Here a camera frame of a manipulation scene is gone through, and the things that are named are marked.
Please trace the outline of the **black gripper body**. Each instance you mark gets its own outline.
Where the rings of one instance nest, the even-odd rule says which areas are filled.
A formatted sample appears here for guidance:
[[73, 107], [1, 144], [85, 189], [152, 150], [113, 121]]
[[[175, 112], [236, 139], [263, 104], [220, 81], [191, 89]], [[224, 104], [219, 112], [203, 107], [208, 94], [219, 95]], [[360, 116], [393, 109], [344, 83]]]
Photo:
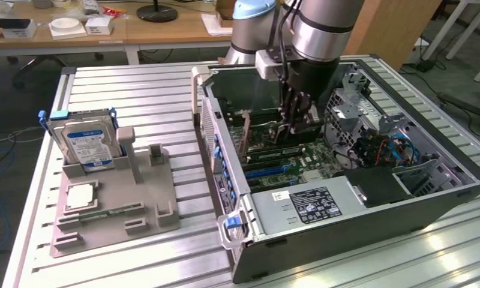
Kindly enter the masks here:
[[339, 66], [339, 59], [327, 62], [291, 61], [288, 84], [295, 92], [303, 92], [317, 101], [329, 85]]

